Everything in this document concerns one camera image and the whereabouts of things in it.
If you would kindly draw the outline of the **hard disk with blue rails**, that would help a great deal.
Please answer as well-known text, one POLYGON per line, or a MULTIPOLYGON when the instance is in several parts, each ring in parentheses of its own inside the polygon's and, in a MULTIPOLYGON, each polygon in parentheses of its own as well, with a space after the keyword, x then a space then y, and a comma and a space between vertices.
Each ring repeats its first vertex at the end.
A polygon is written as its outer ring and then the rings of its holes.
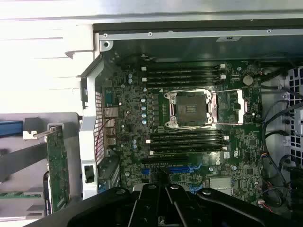
POLYGON ((22 132, 22 121, 0 121, 0 137, 20 135, 22 132))

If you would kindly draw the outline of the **green motherboard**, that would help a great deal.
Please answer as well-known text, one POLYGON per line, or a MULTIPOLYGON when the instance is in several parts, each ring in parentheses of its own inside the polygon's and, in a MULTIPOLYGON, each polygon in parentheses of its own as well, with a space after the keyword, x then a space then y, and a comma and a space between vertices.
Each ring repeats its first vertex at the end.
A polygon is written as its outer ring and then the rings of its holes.
POLYGON ((261 194, 262 180, 258 171, 258 159, 262 152, 262 106, 261 106, 261 82, 260 70, 251 62, 241 61, 177 61, 158 62, 148 58, 133 59, 119 62, 113 75, 106 80, 102 88, 104 99, 104 119, 106 125, 99 130, 99 136, 105 136, 104 147, 109 155, 117 155, 120 167, 120 183, 123 187, 131 190, 140 183, 149 183, 150 174, 143 175, 143 168, 188 166, 190 173, 171 173, 171 183, 180 184, 196 193, 202 188, 210 188, 209 179, 214 177, 230 177, 232 187, 218 190, 245 202, 256 204, 261 194), (164 74, 226 74, 227 78, 144 78, 148 70, 170 69, 147 69, 141 66, 152 64, 221 64, 227 68, 219 72, 186 72, 164 74), (251 75, 254 82, 251 86, 243 84, 243 77, 251 75), (199 86, 148 86, 143 81, 156 80, 223 80, 217 85, 199 86), (206 88, 209 90, 229 90, 241 88, 247 103, 247 111, 244 115, 243 125, 217 125, 211 128, 202 128, 191 131, 177 131, 164 126, 168 120, 168 100, 163 95, 172 90, 206 88), (141 160, 148 158, 150 147, 162 146, 191 146, 203 144, 172 144, 150 145, 146 140, 152 134, 184 133, 198 131, 221 131, 224 137, 173 137, 159 140, 226 140, 221 145, 220 156, 180 156, 188 157, 188 162, 183 163, 159 163, 143 165, 141 160))

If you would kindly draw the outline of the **CPU socket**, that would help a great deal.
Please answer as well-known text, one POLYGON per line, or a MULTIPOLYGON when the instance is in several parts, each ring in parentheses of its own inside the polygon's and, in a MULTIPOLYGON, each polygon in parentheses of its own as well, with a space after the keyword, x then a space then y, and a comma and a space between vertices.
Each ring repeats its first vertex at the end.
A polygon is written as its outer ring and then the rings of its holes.
POLYGON ((172 90, 163 95, 168 100, 168 120, 164 126, 174 130, 195 129, 214 123, 216 96, 205 88, 172 90))

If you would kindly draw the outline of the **socket locking lever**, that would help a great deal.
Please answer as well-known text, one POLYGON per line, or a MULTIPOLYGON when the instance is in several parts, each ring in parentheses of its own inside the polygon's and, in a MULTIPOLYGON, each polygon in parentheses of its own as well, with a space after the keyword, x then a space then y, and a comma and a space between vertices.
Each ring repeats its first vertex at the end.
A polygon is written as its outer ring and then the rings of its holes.
POLYGON ((195 89, 180 89, 180 90, 172 90, 166 93, 166 95, 170 95, 173 93, 184 93, 184 92, 209 92, 209 93, 222 93, 222 92, 231 92, 231 91, 238 91, 241 90, 241 88, 238 89, 229 89, 229 90, 219 90, 219 91, 214 91, 214 90, 209 90, 206 88, 195 88, 195 89))
POLYGON ((235 125, 242 125, 242 123, 209 123, 205 125, 198 125, 198 126, 182 126, 182 127, 177 127, 175 130, 181 132, 181 131, 191 131, 191 130, 196 130, 196 129, 202 129, 202 128, 211 128, 217 125, 229 125, 229 126, 235 126, 235 125))

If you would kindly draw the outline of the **grey parts rack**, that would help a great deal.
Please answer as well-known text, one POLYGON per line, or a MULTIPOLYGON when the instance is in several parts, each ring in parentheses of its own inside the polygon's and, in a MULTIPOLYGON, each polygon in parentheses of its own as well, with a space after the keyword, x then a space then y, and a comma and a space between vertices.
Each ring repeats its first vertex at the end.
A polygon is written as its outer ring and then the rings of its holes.
MULTIPOLYGON (((34 118, 39 132, 46 131, 48 124, 62 124, 64 146, 67 151, 69 168, 69 204, 81 200, 82 174, 79 147, 79 116, 76 113, 16 113, 0 114, 0 121, 23 121, 34 118)), ((22 136, 0 138, 0 153, 9 154, 43 143, 44 139, 24 140, 22 136)), ((10 175, 0 183, 1 192, 43 192, 43 175, 47 171, 47 160, 42 159, 10 175)), ((5 225, 24 226, 42 217, 43 198, 0 199, 0 227, 5 225)))

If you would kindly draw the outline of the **open black PC case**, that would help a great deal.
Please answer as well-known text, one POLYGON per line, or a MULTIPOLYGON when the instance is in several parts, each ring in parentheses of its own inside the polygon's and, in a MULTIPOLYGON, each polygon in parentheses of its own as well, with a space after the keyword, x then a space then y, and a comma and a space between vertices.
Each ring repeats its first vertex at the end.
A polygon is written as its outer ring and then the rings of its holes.
MULTIPOLYGON (((79 132, 83 198, 105 192, 120 183, 117 155, 109 155, 102 88, 119 62, 148 58, 158 62, 241 61, 260 70, 262 106, 262 152, 258 171, 261 194, 253 204, 303 227, 303 158, 291 154, 290 112, 303 107, 303 96, 291 91, 290 70, 303 66, 303 28, 260 27, 248 22, 216 23, 197 28, 191 23, 139 23, 93 25, 97 55, 80 76, 83 114, 79 132)), ((184 227, 161 187, 158 227, 184 227)))

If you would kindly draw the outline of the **perforated metal disk bay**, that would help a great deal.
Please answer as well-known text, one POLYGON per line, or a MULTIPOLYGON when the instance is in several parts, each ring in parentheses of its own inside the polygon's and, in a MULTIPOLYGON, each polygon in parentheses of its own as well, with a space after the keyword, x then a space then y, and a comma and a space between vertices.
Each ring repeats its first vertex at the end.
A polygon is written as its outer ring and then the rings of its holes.
MULTIPOLYGON (((290 70, 285 80, 291 91, 303 96, 303 66, 290 70)), ((290 147, 291 154, 303 158, 303 107, 290 112, 290 147)))

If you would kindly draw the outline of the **silver chipset heatsink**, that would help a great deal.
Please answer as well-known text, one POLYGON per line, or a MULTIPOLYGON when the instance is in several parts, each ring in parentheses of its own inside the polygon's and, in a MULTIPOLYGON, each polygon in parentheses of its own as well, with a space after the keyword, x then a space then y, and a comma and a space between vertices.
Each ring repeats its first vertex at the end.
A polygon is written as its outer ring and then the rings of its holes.
POLYGON ((216 190, 230 189, 232 187, 230 177, 214 177, 209 179, 210 188, 216 190))

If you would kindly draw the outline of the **metal socket cover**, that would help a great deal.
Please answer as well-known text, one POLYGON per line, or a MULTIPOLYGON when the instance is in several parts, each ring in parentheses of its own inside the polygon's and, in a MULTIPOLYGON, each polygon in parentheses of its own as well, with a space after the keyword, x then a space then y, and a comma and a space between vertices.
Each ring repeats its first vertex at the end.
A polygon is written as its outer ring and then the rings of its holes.
POLYGON ((210 93, 208 110, 210 123, 244 124, 247 103, 243 91, 210 93))

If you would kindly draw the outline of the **long black expansion slot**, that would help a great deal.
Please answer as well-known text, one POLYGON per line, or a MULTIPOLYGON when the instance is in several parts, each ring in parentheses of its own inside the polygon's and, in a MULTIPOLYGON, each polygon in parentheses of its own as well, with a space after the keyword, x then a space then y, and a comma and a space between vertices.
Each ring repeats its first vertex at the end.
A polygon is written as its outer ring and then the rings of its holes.
POLYGON ((155 157, 155 158, 144 158, 141 160, 143 165, 159 164, 159 163, 183 163, 188 162, 188 157, 155 157))

